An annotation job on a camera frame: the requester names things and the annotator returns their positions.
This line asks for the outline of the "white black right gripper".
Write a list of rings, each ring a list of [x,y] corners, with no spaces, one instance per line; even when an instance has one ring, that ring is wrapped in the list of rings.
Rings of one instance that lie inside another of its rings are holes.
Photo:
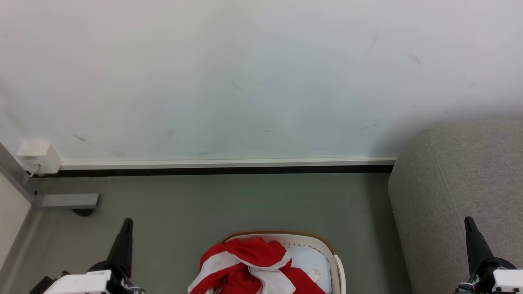
[[[523,270],[502,258],[495,258],[472,216],[465,218],[469,268],[467,282],[459,283],[456,294],[521,294]]]

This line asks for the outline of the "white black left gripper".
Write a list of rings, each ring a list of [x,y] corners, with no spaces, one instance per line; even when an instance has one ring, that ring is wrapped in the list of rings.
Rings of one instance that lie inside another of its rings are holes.
[[[63,275],[52,281],[44,294],[143,294],[132,277],[133,220],[125,218],[107,261],[99,262],[82,275]]]

